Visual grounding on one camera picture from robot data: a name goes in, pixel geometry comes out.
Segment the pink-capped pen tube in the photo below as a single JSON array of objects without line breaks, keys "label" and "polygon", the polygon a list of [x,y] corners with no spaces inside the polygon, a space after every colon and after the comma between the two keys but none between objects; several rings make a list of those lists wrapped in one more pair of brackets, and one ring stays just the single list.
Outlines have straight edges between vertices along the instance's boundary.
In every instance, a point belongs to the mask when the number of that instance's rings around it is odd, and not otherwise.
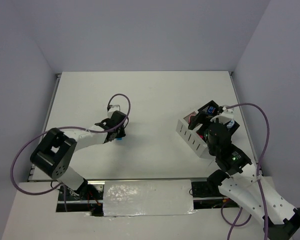
[{"label": "pink-capped pen tube", "polygon": [[190,123],[194,122],[196,120],[196,116],[197,116],[196,114],[191,114],[189,116],[188,123],[190,124]]}]

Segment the small blue-capped bottle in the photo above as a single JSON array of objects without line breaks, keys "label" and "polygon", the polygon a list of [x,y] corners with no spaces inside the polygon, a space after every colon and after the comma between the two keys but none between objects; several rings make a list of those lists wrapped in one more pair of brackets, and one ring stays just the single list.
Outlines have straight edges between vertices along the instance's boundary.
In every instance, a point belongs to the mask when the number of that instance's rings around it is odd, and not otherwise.
[{"label": "small blue-capped bottle", "polygon": [[215,111],[215,108],[214,108],[213,106],[210,106],[210,107],[207,109],[207,112],[208,112],[209,114],[213,114],[214,111]]}]

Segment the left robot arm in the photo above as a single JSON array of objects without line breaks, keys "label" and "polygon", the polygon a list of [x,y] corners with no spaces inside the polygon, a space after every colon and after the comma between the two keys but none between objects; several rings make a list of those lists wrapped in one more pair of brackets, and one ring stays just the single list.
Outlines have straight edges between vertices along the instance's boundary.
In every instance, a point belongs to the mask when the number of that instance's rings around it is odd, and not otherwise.
[{"label": "left robot arm", "polygon": [[115,110],[110,117],[94,124],[89,130],[50,129],[30,156],[30,162],[51,179],[65,184],[76,199],[85,198],[96,189],[70,167],[73,154],[79,150],[103,145],[126,136],[127,116]]}]

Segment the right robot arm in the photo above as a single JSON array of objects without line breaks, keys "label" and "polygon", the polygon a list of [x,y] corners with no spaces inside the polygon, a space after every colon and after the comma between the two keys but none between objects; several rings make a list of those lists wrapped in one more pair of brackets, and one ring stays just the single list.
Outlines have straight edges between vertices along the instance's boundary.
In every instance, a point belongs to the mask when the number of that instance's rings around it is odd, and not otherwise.
[{"label": "right robot arm", "polygon": [[205,112],[189,118],[188,129],[201,126],[200,134],[219,169],[207,178],[207,190],[236,202],[261,225],[264,237],[289,240],[300,228],[300,207],[286,201],[259,174],[257,165],[232,143],[232,134],[225,123]]}]

